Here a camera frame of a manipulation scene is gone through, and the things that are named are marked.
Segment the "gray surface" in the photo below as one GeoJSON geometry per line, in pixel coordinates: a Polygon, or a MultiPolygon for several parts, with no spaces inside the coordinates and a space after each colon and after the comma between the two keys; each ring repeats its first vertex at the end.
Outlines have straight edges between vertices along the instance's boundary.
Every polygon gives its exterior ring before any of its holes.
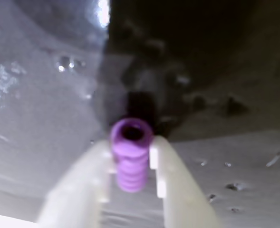
{"type": "MultiPolygon", "coordinates": [[[[208,109],[189,117],[185,127],[172,134],[173,139],[184,141],[174,147],[203,191],[207,196],[216,195],[212,205],[225,227],[280,228],[280,158],[266,167],[280,151],[280,130],[248,133],[280,129],[280,77],[274,77],[280,65],[280,19],[270,32],[278,35],[268,41],[259,35],[269,32],[261,22],[273,9],[280,9],[280,1],[276,2],[258,10],[253,24],[261,29],[252,33],[247,48],[236,57],[249,67],[235,70],[231,82],[219,81],[213,89],[201,92],[213,103],[234,91],[249,104],[251,114],[227,119],[208,109]],[[262,52],[265,45],[276,51],[262,52]],[[246,76],[238,84],[240,74],[246,76]],[[253,74],[261,82],[248,83],[255,87],[244,90],[240,85],[253,74]],[[244,134],[223,137],[238,133],[244,134]],[[215,136],[221,137],[190,141],[215,136]],[[244,189],[225,188],[235,182],[244,189]]],[[[62,43],[41,30],[13,2],[0,0],[1,215],[34,221],[46,193],[63,172],[91,140],[106,137],[88,96],[97,88],[101,59],[98,50],[88,53],[62,43]],[[56,63],[62,56],[85,61],[86,66],[60,73],[56,63]]],[[[111,55],[104,61],[109,61],[106,66],[113,75],[119,75],[130,57],[111,55]]],[[[143,192],[126,194],[113,186],[112,194],[104,216],[106,227],[162,227],[162,203],[155,194],[153,173],[143,192]]]]}

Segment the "hollow purple tube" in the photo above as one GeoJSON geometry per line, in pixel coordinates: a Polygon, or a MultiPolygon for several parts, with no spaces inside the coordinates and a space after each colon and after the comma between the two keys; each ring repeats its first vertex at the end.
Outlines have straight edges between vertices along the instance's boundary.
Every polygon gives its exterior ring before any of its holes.
{"type": "Polygon", "coordinates": [[[112,152],[116,160],[116,181],[127,192],[140,191],[146,184],[151,127],[143,120],[126,118],[111,131],[112,152]]]}

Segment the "gray floor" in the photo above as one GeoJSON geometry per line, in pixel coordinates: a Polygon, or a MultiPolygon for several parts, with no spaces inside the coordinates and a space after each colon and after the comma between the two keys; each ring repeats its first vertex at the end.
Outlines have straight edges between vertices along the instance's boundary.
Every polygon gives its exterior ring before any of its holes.
{"type": "MultiPolygon", "coordinates": [[[[35,221],[63,172],[107,137],[97,95],[109,88],[111,97],[124,95],[116,80],[133,57],[60,40],[16,2],[0,0],[0,215],[35,221]],[[59,72],[67,57],[74,69],[59,72]],[[101,65],[113,76],[104,88],[97,82],[101,65]]],[[[228,228],[280,228],[280,1],[261,4],[255,13],[230,73],[196,91],[208,108],[187,115],[170,135],[228,228]],[[219,100],[230,94],[248,113],[218,115],[219,100]]],[[[119,113],[120,103],[115,107],[119,113]]],[[[126,194],[113,186],[112,195],[105,227],[163,227],[153,173],[144,191],[126,194]]]]}

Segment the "purple cylinder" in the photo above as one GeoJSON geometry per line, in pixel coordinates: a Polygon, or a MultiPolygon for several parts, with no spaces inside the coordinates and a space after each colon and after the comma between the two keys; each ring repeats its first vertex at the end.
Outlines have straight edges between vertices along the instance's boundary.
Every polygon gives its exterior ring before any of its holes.
{"type": "Polygon", "coordinates": [[[118,186],[128,192],[140,191],[147,181],[151,127],[143,120],[126,118],[114,125],[110,138],[118,186]]]}

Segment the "blurry background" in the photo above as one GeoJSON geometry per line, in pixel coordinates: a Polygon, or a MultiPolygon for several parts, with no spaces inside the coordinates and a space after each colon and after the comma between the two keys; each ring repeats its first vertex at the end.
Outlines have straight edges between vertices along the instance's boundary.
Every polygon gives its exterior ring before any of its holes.
{"type": "MultiPolygon", "coordinates": [[[[0,214],[124,116],[173,143],[225,227],[280,228],[280,0],[0,0],[0,214]]],[[[153,172],[104,227],[162,227],[153,172]]]]}

